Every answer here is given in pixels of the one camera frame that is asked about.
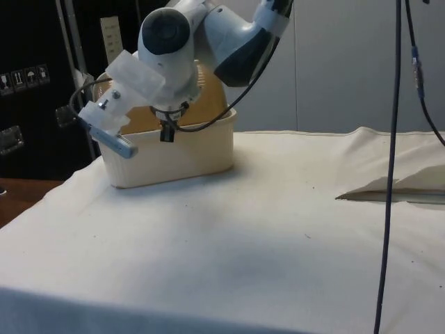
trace cable connector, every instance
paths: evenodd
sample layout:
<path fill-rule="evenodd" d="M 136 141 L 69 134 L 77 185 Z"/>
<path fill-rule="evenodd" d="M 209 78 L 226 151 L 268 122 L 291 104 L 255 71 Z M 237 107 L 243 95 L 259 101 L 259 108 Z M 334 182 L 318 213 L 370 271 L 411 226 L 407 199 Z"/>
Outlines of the cable connector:
<path fill-rule="evenodd" d="M 416 84 L 417 93 L 421 99 L 425 98 L 425 89 L 423 84 L 422 63 L 419 58 L 419 50 L 412 47 L 412 67 L 414 71 L 414 82 Z"/>

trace metal bracket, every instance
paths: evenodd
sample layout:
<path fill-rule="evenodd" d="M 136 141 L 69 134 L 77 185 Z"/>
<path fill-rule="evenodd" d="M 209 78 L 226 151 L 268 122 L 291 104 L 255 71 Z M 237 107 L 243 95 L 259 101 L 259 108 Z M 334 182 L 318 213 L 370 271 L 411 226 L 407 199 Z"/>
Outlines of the metal bracket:
<path fill-rule="evenodd" d="M 6 156 L 24 146 L 22 132 L 18 126 L 0 132 L 0 155 Z"/>

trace cloth fold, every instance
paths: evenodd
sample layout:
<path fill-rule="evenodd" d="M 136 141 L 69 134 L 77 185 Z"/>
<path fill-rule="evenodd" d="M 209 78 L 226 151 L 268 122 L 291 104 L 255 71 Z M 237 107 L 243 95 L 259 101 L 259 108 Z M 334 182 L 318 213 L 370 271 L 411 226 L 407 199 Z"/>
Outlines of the cloth fold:
<path fill-rule="evenodd" d="M 337 154 L 338 199 L 377 200 L 386 197 L 389 135 L 361 128 Z M 394 200 L 445 204 L 445 148 L 433 134 L 399 134 L 394 171 Z"/>

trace white wall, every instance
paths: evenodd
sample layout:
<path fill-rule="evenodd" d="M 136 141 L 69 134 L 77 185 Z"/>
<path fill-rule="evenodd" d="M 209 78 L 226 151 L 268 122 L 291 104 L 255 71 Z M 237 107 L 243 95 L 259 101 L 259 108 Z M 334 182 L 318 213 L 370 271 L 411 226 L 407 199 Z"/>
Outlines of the white wall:
<path fill-rule="evenodd" d="M 445 1 L 412 0 L 424 64 L 427 103 L 445 129 Z M 349 132 L 359 126 L 388 130 L 394 86 L 394 0 L 297 0 L 298 129 Z M 430 130 L 410 65 L 403 9 L 400 130 Z"/>
<path fill-rule="evenodd" d="M 259 0 L 220 0 L 244 19 L 252 21 Z M 263 77 L 236 107 L 238 131 L 297 129 L 296 114 L 296 40 L 294 16 L 280 46 Z M 227 89 L 233 102 L 243 89 Z"/>
<path fill-rule="evenodd" d="M 219 0 L 251 20 L 260 0 Z M 445 1 L 411 0 L 426 100 L 445 129 Z M 395 0 L 296 0 L 269 68 L 239 104 L 236 127 L 350 132 L 389 130 L 395 71 Z M 401 131 L 430 131 L 414 88 L 403 9 Z M 227 89 L 229 102 L 242 90 Z"/>

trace black cable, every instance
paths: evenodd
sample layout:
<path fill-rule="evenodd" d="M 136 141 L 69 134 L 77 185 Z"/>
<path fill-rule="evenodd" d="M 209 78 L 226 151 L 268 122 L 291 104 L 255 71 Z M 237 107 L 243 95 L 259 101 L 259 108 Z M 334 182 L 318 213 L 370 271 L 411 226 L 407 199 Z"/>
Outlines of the black cable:
<path fill-rule="evenodd" d="M 176 131 L 194 133 L 194 132 L 200 132 L 202 130 L 205 130 L 208 127 L 210 127 L 213 124 L 215 124 L 216 122 L 218 122 L 227 113 L 229 113 L 252 90 L 252 88 L 258 82 L 259 78 L 264 73 L 264 70 L 267 68 L 268 64 L 270 63 L 270 60 L 272 59 L 272 57 L 273 57 L 273 55 L 275 53 L 275 50 L 277 49 L 279 43 L 280 43 L 280 39 L 277 38 L 276 41 L 274 42 L 274 45 L 272 47 L 272 50 L 270 51 L 270 54 L 269 54 L 268 58 L 266 59 L 266 62 L 261 66 L 261 69 L 258 71 L 258 74 L 252 80 L 252 82 L 249 84 L 249 86 L 241 93 L 241 95 L 238 96 L 238 98 L 235 101 L 232 102 L 232 104 L 230 104 L 226 109 L 224 109 L 224 111 L 222 111 L 222 113 L 220 113 L 218 116 L 216 116 L 213 120 L 211 120 L 210 122 L 208 122 L 208 123 L 206 123 L 204 125 L 201 125 L 200 127 L 194 127 L 192 129 L 185 129 L 183 127 L 180 127 L 177 123 L 173 122 L 173 120 L 170 117 L 170 115 L 168 113 L 165 113 L 165 118 L 166 118 L 168 124 L 173 129 L 175 129 Z"/>
<path fill-rule="evenodd" d="M 389 149 L 387 201 L 385 211 L 385 238 L 383 241 L 382 268 L 380 272 L 380 286 L 378 290 L 377 312 L 375 314 L 374 334 L 380 332 L 382 320 L 383 296 L 385 294 L 385 283 L 387 276 L 389 235 L 391 232 L 391 209 L 392 191 L 394 181 L 394 165 L 396 163 L 396 137 L 398 122 L 398 103 L 401 90 L 401 68 L 402 68 L 402 0 L 396 0 L 396 80 L 394 83 L 394 103 L 391 120 L 391 145 Z"/>
<path fill-rule="evenodd" d="M 415 47 L 416 46 L 416 37 L 414 35 L 414 25 L 412 23 L 410 0 L 405 0 L 405 9 L 406 9 L 406 15 L 408 18 L 408 29 L 410 30 L 411 46 Z"/>
<path fill-rule="evenodd" d="M 425 115 L 425 118 L 430 125 L 431 129 L 435 133 L 437 139 L 442 143 L 443 146 L 445 146 L 445 140 L 444 137 L 440 134 L 439 130 L 437 129 L 436 125 L 431 119 L 430 113 L 428 112 L 428 108 L 426 107 L 425 102 L 425 90 L 423 88 L 423 73 L 421 68 L 421 62 L 419 60 L 419 51 L 417 49 L 416 45 L 416 36 L 414 34 L 414 25 L 412 23 L 412 15 L 411 15 L 411 5 L 410 0 L 405 0 L 405 8 L 406 8 L 406 15 L 408 19 L 408 28 L 410 30 L 410 40 L 411 40 L 411 47 L 412 47 L 412 57 L 414 60 L 414 70 L 416 75 L 416 85 L 417 90 L 419 93 L 419 99 L 422 106 L 423 114 Z"/>
<path fill-rule="evenodd" d="M 136 0 L 136 14 L 138 16 L 139 27 L 142 26 L 142 13 L 140 12 L 140 0 Z"/>
<path fill-rule="evenodd" d="M 436 128 L 436 125 L 432 121 L 432 119 L 430 117 L 430 113 L 428 112 L 428 109 L 426 108 L 425 99 L 423 97 L 421 97 L 420 103 L 422 105 L 423 114 L 425 115 L 425 118 L 426 118 L 428 124 L 430 125 L 431 129 L 435 133 L 437 139 L 439 139 L 439 141 L 442 143 L 442 145 L 445 146 L 444 137 L 442 137 L 442 135 L 440 134 L 439 130 Z"/>
<path fill-rule="evenodd" d="M 112 79 L 112 78 L 107 78 L 107 79 L 100 79 L 100 80 L 92 81 L 92 82 L 90 82 L 90 83 L 87 83 L 87 84 L 83 85 L 82 87 L 80 87 L 78 90 L 76 90 L 76 91 L 71 95 L 70 103 L 68 103 L 68 107 L 69 107 L 70 111 L 74 114 L 74 116 L 75 116 L 76 118 L 79 117 L 79 113 L 76 111 L 76 107 L 74 106 L 74 103 L 75 103 L 77 97 L 79 96 L 79 94 L 80 94 L 83 90 L 85 90 L 85 89 L 87 89 L 87 88 L 89 88 L 89 87 L 91 87 L 91 86 L 94 86 L 94 85 L 96 85 L 96 84 L 102 84 L 102 83 L 104 83 L 104 82 L 108 82 L 108 81 L 111 81 L 111 80 L 113 80 L 113 79 Z"/>

